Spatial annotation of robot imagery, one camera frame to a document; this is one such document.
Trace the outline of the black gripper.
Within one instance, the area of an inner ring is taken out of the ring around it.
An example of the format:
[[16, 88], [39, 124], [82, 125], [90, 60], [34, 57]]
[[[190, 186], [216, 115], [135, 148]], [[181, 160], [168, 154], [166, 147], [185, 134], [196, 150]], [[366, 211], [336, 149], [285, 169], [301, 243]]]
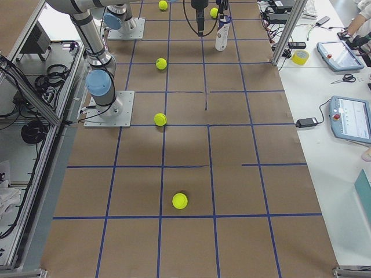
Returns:
[[208, 7], [208, 0], [191, 0], [191, 7], [196, 10], [197, 34], [203, 36], [204, 32], [204, 9]]
[[222, 20], [224, 18], [225, 7], [228, 6], [228, 0], [216, 0], [216, 4], [219, 6], [218, 7], [219, 20]]

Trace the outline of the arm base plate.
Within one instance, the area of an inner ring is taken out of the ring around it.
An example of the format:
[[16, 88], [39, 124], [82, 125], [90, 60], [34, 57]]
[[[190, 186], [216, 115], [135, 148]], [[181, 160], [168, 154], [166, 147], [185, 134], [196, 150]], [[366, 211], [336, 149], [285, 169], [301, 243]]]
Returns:
[[129, 41], [142, 39], [146, 19], [143, 17], [132, 17], [123, 22], [123, 26], [118, 30], [109, 30], [108, 40]]
[[87, 120], [84, 126], [87, 128], [110, 128], [110, 127], [130, 127], [132, 120], [134, 91], [116, 91], [116, 100], [111, 108], [105, 111], [99, 105], [87, 111]]

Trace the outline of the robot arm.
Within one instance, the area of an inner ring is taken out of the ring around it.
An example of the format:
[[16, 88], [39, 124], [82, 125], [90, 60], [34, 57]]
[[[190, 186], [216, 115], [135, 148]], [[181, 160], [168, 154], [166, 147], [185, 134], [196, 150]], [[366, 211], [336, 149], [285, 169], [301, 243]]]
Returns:
[[[205, 12], [204, 10], [208, 7], [209, 1], [191, 1], [191, 7], [195, 10], [197, 30], [195, 30], [187, 16], [185, 1], [183, 1], [183, 13], [185, 19], [193, 30], [195, 34], [199, 37], [208, 36], [215, 28], [216, 24], [224, 18], [225, 11], [228, 9], [228, 1], [216, 1], [218, 7], [211, 16], [215, 19], [214, 26], [211, 31], [204, 33], [204, 23], [205, 23]], [[129, 4], [111, 5], [107, 6], [105, 12], [103, 13], [103, 22], [111, 30], [117, 30], [124, 33], [124, 29], [127, 28], [128, 31], [133, 31], [136, 28], [136, 22], [132, 17], [132, 12]]]
[[132, 1], [47, 1], [58, 12], [69, 15], [88, 55], [92, 71], [86, 77], [86, 87], [95, 101], [98, 116], [115, 115], [121, 109], [114, 87], [117, 62], [105, 47], [93, 21], [91, 10], [106, 8], [103, 21], [111, 29], [127, 31], [134, 22]]

